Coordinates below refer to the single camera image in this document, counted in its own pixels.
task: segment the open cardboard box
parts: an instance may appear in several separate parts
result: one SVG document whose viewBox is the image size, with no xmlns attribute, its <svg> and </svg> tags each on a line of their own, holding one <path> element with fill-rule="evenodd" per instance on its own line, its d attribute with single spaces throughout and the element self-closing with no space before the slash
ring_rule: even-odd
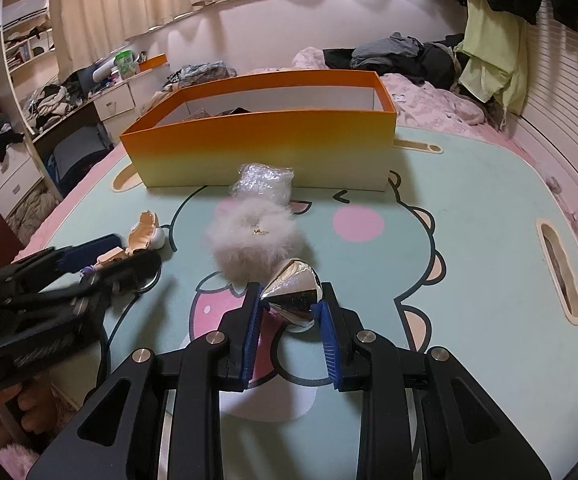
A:
<svg viewBox="0 0 578 480">
<path fill-rule="evenodd" d="M 251 113 L 183 122 L 237 107 Z M 261 162 L 293 168 L 299 187 L 384 190 L 395 124 L 374 72 L 298 70 L 180 89 L 120 140 L 147 187 L 230 186 Z"/>
</svg>

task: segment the small toy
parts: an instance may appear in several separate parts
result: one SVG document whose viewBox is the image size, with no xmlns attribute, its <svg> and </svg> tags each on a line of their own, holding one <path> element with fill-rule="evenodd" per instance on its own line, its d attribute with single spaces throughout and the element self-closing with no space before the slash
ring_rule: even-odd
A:
<svg viewBox="0 0 578 480">
<path fill-rule="evenodd" d="M 165 233 L 162 228 L 158 226 L 158 216 L 151 211 L 145 211 L 141 213 L 140 220 L 131 229 L 127 239 L 128 247 L 126 249 L 118 246 L 107 251 L 98 256 L 98 260 L 94 265 L 84 267 L 80 270 L 80 273 L 83 276 L 92 274 L 110 266 L 114 262 L 133 256 L 135 251 L 162 249 L 165 241 Z"/>
<path fill-rule="evenodd" d="M 151 211 L 145 211 L 129 233 L 126 252 L 131 256 L 137 250 L 162 249 L 164 244 L 165 233 L 162 228 L 158 227 L 158 216 Z"/>
</svg>

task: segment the plastic bag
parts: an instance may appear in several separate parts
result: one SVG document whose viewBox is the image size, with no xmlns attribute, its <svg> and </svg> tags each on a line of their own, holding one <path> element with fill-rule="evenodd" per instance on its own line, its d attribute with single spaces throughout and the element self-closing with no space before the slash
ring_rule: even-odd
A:
<svg viewBox="0 0 578 480">
<path fill-rule="evenodd" d="M 291 198 L 291 168 L 273 168 L 257 162 L 240 168 L 239 180 L 231 186 L 232 196 L 245 199 L 259 197 L 278 205 L 289 205 Z"/>
</svg>

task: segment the pink tongue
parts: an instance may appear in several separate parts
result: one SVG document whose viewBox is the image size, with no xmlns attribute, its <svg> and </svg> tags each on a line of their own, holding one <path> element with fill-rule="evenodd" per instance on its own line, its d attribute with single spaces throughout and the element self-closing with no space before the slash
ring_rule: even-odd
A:
<svg viewBox="0 0 578 480">
<path fill-rule="evenodd" d="M 195 339 L 212 330 L 218 330 L 223 314 L 234 308 L 239 308 L 242 306 L 243 301 L 244 296 L 234 296 L 230 288 L 219 292 L 200 292 L 196 296 L 195 301 L 191 339 Z M 256 365 L 253 370 L 253 381 L 273 371 L 271 343 L 281 325 L 280 321 L 270 316 L 266 311 L 263 313 L 258 352 L 256 353 Z"/>
</svg>

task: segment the white wall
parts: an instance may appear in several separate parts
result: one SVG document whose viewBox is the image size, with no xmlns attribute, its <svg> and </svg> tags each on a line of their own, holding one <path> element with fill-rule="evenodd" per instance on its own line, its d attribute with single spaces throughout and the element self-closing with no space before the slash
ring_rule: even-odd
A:
<svg viewBox="0 0 578 480">
<path fill-rule="evenodd" d="M 167 54 L 172 71 L 223 60 L 245 73 L 291 66 L 307 46 L 354 48 L 395 31 L 442 40 L 465 22 L 453 0 L 227 0 L 134 38 L 131 47 Z"/>
</svg>

